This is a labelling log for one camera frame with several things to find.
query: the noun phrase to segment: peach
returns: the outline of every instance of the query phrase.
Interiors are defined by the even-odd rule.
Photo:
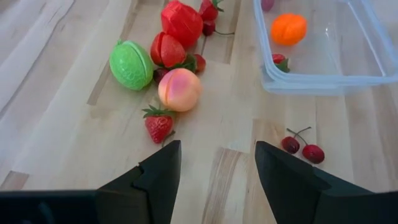
[[[169,109],[184,112],[192,109],[201,94],[200,79],[185,68],[169,71],[160,81],[158,94]]]

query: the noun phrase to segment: plastic peach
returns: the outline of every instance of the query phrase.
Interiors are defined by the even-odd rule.
[[[158,94],[161,102],[169,109],[184,112],[192,109],[201,94],[199,78],[185,68],[169,71],[160,81]]]
[[[280,45],[295,45],[305,37],[306,32],[305,18],[292,13],[278,16],[271,25],[272,40]]]

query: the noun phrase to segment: plastic container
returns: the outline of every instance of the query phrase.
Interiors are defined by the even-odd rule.
[[[305,38],[293,47],[270,40],[272,21],[283,13],[307,19]],[[263,59],[262,84],[289,94],[344,95],[367,86],[398,81],[398,56],[391,37],[368,0],[275,0],[269,12],[254,0]],[[272,53],[289,58],[280,71]]]

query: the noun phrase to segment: orange fruit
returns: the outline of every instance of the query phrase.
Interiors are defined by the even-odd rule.
[[[305,18],[292,13],[278,16],[271,25],[271,38],[280,45],[295,45],[305,37],[306,32]]]

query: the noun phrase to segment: green fruit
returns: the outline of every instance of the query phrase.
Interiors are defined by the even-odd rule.
[[[154,68],[148,53],[129,40],[118,43],[109,58],[109,66],[115,78],[125,87],[141,90],[152,80]]]

